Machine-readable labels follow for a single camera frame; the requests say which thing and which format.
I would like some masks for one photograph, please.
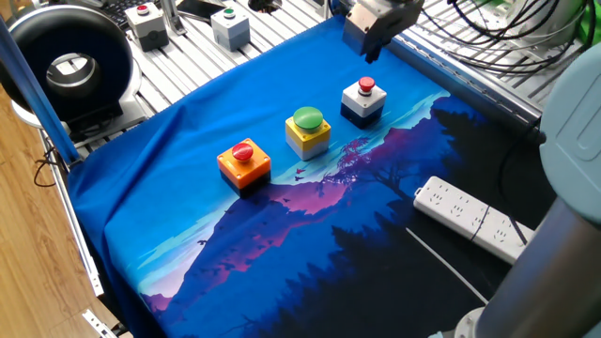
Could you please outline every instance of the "power outlet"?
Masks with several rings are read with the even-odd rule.
[[[413,206],[468,239],[478,230],[486,211],[486,204],[438,177],[430,177],[417,190]]]
[[[524,250],[507,215],[438,177],[430,177],[415,192],[413,206],[509,264],[513,265]],[[517,225],[530,241],[533,231]]]

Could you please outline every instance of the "metal table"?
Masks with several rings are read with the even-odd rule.
[[[252,11],[246,1],[223,3],[247,14],[250,18],[251,43],[235,52],[227,51],[214,41],[212,29],[207,23],[188,17],[182,17],[183,26],[188,32],[179,36],[168,29],[170,43],[159,50],[142,52],[132,31],[126,32],[133,57],[142,72],[141,84],[134,98],[144,112],[144,118],[159,114],[211,79],[315,26],[328,15],[326,8],[312,0],[285,0],[282,9],[271,15]],[[482,12],[485,18],[495,21],[500,10],[503,10],[503,8],[493,7],[489,2],[478,7],[471,0],[459,0],[458,4],[473,20],[478,20]],[[477,34],[465,27],[446,1],[426,0],[424,8],[430,16],[444,20],[440,25],[460,38],[467,40],[477,38]],[[568,60],[577,47],[577,45],[571,47],[571,51],[566,53]],[[499,43],[492,48],[507,48],[507,44]],[[482,52],[462,48],[445,38],[424,15],[419,18],[416,25],[395,38],[390,50],[403,57],[419,71],[434,77],[433,80],[452,93],[455,94],[449,87],[459,88],[459,91],[465,91],[466,95],[477,98],[475,102],[495,110],[494,113],[501,118],[510,117],[523,123],[531,122],[542,114],[554,82],[569,65],[569,62],[564,62],[557,68],[545,69],[527,76],[491,74],[469,68],[445,51],[453,50],[477,59],[516,66],[539,60],[541,55],[532,51]],[[80,143],[78,151],[85,158],[89,153],[131,128],[135,126]],[[45,149],[50,149],[52,145],[44,131],[40,131],[40,137]],[[55,160],[54,154],[51,154],[51,160]],[[99,272],[87,248],[67,194],[66,175],[69,168],[64,165],[51,167],[85,270],[96,296],[99,297],[103,294]]]

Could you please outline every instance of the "gray robot arm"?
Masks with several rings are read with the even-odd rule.
[[[372,63],[383,46],[417,22],[423,6],[424,0],[358,0],[347,14],[343,41]]]
[[[577,338],[601,322],[601,44],[562,74],[543,112],[541,160],[557,193],[485,308],[455,338]]]

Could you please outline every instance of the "red button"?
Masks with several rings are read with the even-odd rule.
[[[376,81],[374,81],[374,79],[370,78],[369,76],[364,76],[359,80],[359,87],[365,93],[369,93],[370,91],[372,91],[372,88],[374,86],[376,86]]]
[[[238,161],[248,161],[253,156],[253,147],[245,143],[237,144],[232,148],[232,155]]]

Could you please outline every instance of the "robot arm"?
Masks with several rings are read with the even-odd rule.
[[[417,22],[423,6],[424,0],[358,0],[347,14],[343,41],[372,63],[383,46]]]

